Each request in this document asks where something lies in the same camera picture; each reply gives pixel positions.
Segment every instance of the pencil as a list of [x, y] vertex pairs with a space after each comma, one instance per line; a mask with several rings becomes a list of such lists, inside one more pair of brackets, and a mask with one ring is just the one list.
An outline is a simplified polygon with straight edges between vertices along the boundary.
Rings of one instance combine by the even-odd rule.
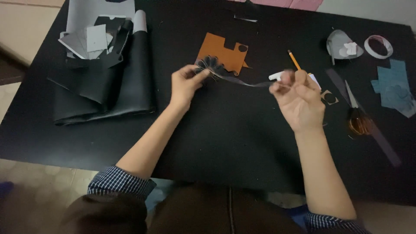
[[299, 66], [299, 64], [296, 62], [296, 59], [295, 59], [295, 57], [293, 56], [292, 52], [291, 52], [290, 50], [288, 50], [287, 52], [289, 53], [289, 56], [292, 58], [292, 61], [293, 61], [293, 63], [295, 64], [296, 68], [297, 68], [298, 70], [301, 70], [301, 69], [300, 69], [300, 66]]

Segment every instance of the scissor handle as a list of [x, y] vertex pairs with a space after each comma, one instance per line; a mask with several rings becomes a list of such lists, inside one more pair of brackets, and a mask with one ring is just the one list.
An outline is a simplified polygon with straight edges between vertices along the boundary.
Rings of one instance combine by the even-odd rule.
[[371, 134], [372, 120], [358, 108], [353, 108], [348, 125], [357, 135]]

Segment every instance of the floor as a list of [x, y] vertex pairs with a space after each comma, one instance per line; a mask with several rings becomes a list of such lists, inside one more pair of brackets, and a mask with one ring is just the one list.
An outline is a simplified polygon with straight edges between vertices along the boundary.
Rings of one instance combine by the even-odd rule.
[[[2, 1], [5, 0], [0, 0], [0, 46], [29, 65], [59, 8], [2, 4]], [[0, 86], [0, 122], [19, 85]], [[65, 208], [87, 192], [87, 185], [96, 173], [0, 159], [0, 182], [15, 183], [12, 192], [0, 199], [0, 233], [56, 233]], [[294, 203], [303, 201], [299, 196], [288, 197], [293, 195], [274, 196]], [[354, 205], [362, 223], [372, 233], [416, 233], [416, 207], [374, 202]]]

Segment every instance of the black tabletop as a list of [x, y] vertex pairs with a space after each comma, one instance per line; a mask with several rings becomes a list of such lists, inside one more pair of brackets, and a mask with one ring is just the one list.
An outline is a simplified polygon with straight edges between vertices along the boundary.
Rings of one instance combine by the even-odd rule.
[[[331, 68], [324, 48], [328, 35], [341, 29], [359, 46], [370, 35], [393, 45], [391, 58], [406, 61], [416, 93], [416, 42], [411, 28], [387, 22], [230, 1], [137, 1], [146, 12], [151, 39], [152, 72], [159, 111], [57, 127], [52, 123], [54, 84], [46, 80], [62, 45], [68, 1], [61, 8], [0, 126], [0, 157], [63, 167], [101, 170], [115, 164], [143, 135], [171, 95], [171, 73], [195, 62], [207, 32], [226, 38], [225, 46], [248, 45], [239, 78], [268, 80], [285, 68], [295, 69], [290, 49], [302, 69], [317, 77], [339, 103], [327, 105], [324, 127], [334, 162], [351, 196], [416, 205], [416, 117], [381, 107], [371, 80], [377, 66], [389, 67], [368, 53], [333, 68], [373, 118], [400, 157], [394, 167], [371, 136], [351, 139], [348, 104], [326, 75]], [[234, 14], [258, 20], [235, 20]], [[268, 191], [303, 193], [302, 172], [293, 132], [267, 88], [227, 81], [199, 90], [191, 109], [164, 150], [154, 177], [204, 181]]]

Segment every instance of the person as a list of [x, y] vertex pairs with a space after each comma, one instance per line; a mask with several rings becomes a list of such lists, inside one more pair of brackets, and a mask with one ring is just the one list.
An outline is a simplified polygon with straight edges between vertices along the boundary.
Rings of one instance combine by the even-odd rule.
[[[87, 195], [74, 201], [60, 233], [303, 233], [282, 208], [242, 189], [194, 183], [175, 189], [155, 207], [147, 227], [144, 201], [164, 147], [210, 75], [187, 65], [172, 74], [171, 101], [149, 130], [118, 161], [98, 173]], [[299, 150], [309, 213], [309, 233], [368, 233], [354, 220], [354, 206], [329, 151], [318, 85], [303, 70], [286, 71], [269, 91], [292, 128]]]

